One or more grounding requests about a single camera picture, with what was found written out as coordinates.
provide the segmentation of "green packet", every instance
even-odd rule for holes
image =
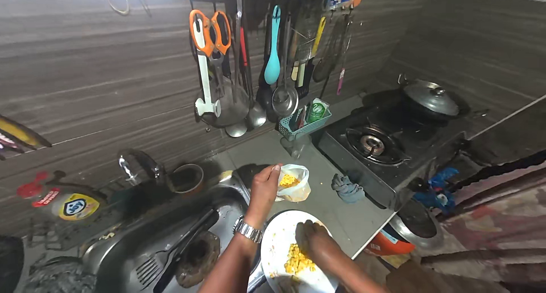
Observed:
[[[307,123],[315,122],[326,115],[326,109],[330,104],[315,98],[311,103],[311,108],[308,109],[309,115],[307,116]]]

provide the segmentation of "wire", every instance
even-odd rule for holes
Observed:
[[[112,7],[112,9],[119,13],[120,15],[124,15],[124,16],[127,16],[129,14],[129,1],[128,0],[125,0],[125,3],[126,3],[126,10],[119,10],[117,8],[115,8],[112,4],[112,2],[110,0],[107,0],[108,1],[108,4],[110,5],[110,7]]]

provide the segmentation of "wrist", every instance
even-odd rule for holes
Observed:
[[[339,253],[333,254],[331,256],[328,264],[328,269],[334,276],[341,280],[344,279],[344,276],[346,276],[347,273],[347,269],[353,263],[354,261],[343,251],[340,250]]]
[[[266,215],[263,213],[257,212],[249,207],[245,214],[244,221],[249,226],[255,229],[262,229],[264,226]]]

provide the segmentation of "silver wristwatch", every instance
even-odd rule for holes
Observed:
[[[262,241],[262,237],[264,236],[263,231],[249,226],[242,220],[243,218],[244,216],[241,215],[235,221],[235,225],[233,226],[233,234],[238,232],[244,235],[246,238],[249,238],[254,243],[259,244]]]

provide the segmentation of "tap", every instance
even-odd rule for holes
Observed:
[[[125,172],[127,178],[125,179],[131,185],[138,185],[144,180],[141,177],[138,177],[138,173],[131,169],[131,166],[128,162],[127,157],[133,156],[137,163],[144,169],[148,178],[156,181],[157,185],[167,184],[170,188],[171,183],[169,183],[169,178],[165,168],[154,161],[152,157],[144,153],[143,151],[136,149],[122,149],[118,153],[118,163],[123,172]]]

